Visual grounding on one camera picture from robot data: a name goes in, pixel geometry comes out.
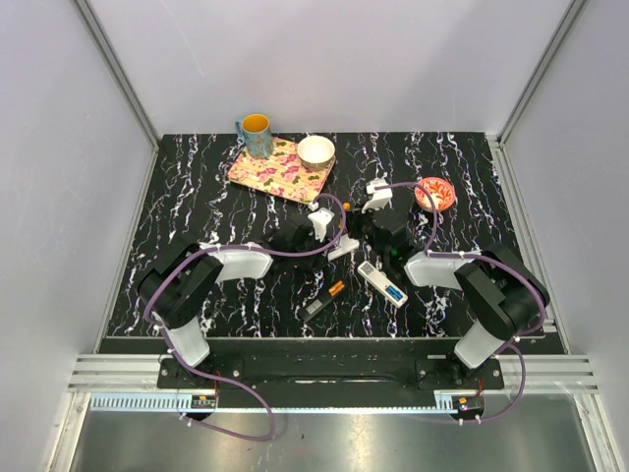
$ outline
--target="bowl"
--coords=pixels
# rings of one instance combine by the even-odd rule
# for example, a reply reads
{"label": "bowl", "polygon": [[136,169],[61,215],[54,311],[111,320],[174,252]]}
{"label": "bowl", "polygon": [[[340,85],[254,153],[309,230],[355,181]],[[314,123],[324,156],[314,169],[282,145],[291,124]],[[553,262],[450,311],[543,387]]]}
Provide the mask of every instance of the bowl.
{"label": "bowl", "polygon": [[[454,186],[439,177],[427,177],[420,180],[420,185],[430,192],[430,196],[436,205],[437,211],[449,209],[456,202]],[[426,211],[432,211],[429,198],[420,189],[415,189],[415,200]]]}
{"label": "bowl", "polygon": [[323,136],[308,136],[297,145],[297,155],[310,170],[326,168],[334,160],[334,143]]}

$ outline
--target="white bowl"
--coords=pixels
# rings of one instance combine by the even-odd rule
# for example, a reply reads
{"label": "white bowl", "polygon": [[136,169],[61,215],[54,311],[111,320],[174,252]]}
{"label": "white bowl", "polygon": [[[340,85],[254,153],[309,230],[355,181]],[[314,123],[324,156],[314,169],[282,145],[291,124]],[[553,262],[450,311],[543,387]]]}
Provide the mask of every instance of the white bowl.
{"label": "white bowl", "polygon": [[334,159],[334,143],[323,136],[308,136],[297,145],[297,155],[304,167],[321,170]]}

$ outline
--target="remote control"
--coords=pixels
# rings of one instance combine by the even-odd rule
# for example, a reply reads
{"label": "remote control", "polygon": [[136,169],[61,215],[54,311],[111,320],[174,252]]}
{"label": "remote control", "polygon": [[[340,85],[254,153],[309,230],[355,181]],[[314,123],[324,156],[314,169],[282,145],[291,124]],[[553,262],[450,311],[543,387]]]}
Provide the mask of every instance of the remote control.
{"label": "remote control", "polygon": [[358,266],[358,273],[397,308],[400,308],[409,299],[406,293],[402,292],[402,290],[393,285],[393,283],[386,278],[384,272],[379,271],[368,261],[364,261]]}

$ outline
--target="shiny floor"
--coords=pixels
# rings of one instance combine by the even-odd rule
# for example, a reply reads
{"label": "shiny floor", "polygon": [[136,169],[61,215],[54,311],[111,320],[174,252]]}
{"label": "shiny floor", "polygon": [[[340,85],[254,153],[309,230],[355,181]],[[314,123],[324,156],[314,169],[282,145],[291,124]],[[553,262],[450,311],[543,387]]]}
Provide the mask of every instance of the shiny floor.
{"label": "shiny floor", "polygon": [[[502,408],[505,398],[488,400]],[[211,420],[263,434],[261,414]],[[595,471],[568,397],[525,397],[480,426],[435,425],[410,415],[278,415],[273,442],[244,442],[177,415],[88,412],[73,472],[162,471]]]}

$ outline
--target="floor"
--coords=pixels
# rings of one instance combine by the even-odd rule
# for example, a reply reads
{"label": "floor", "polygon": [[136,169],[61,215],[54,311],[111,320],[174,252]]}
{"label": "floor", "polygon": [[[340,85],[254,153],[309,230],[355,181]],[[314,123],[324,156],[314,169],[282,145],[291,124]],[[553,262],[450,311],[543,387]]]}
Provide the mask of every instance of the floor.
{"label": "floor", "polygon": [[[297,142],[303,136],[282,138]],[[501,241],[518,251],[482,133],[326,136],[337,149],[326,192],[355,203],[364,198],[365,183],[375,177],[399,182],[440,176],[454,185],[457,204],[440,220],[435,249],[473,250]],[[230,184],[227,172],[241,150],[235,135],[164,137],[107,336],[155,336],[142,320],[134,283],[173,236],[187,234],[222,244],[248,242],[287,215],[306,210]],[[412,204],[410,191],[394,192],[393,211],[408,215],[408,227],[421,243],[428,238],[430,221]],[[366,244],[353,256],[314,273],[297,271],[216,285],[203,307],[202,328],[210,337],[441,337],[459,336],[471,326],[474,318],[467,303],[452,290],[413,287],[402,309],[386,304],[355,274],[364,259],[376,263]],[[346,293],[310,323],[300,322],[297,310],[341,278],[348,285]]]}
{"label": "floor", "polygon": [[[500,409],[505,397],[487,405]],[[217,414],[215,424],[264,434],[261,414]],[[73,472],[595,471],[566,396],[527,396],[496,423],[435,425],[410,415],[279,415],[272,442],[244,442],[177,415],[88,412]]]}

